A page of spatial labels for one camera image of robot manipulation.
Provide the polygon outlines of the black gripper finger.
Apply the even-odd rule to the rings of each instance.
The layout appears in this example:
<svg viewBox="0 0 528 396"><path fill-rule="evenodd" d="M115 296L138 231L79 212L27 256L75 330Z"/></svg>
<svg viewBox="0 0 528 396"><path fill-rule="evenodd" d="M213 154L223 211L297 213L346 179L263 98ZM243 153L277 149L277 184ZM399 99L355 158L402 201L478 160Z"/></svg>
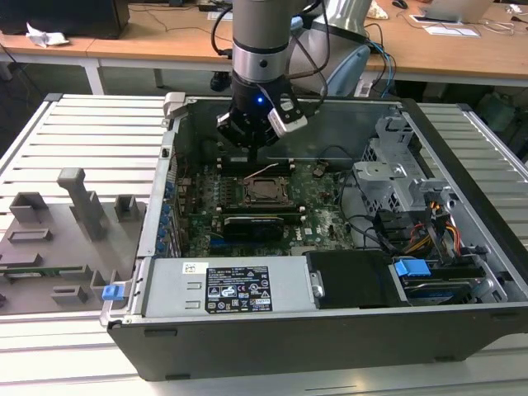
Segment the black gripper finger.
<svg viewBox="0 0 528 396"><path fill-rule="evenodd" d="M254 160L254 143L252 131L247 131L238 126L227 112L216 117L216 129L226 138L235 148L241 149L246 155L248 161Z"/></svg>
<svg viewBox="0 0 528 396"><path fill-rule="evenodd" d="M257 125L252 132L252 161L256 161L261 148L272 146L279 140L270 125Z"/></svg>

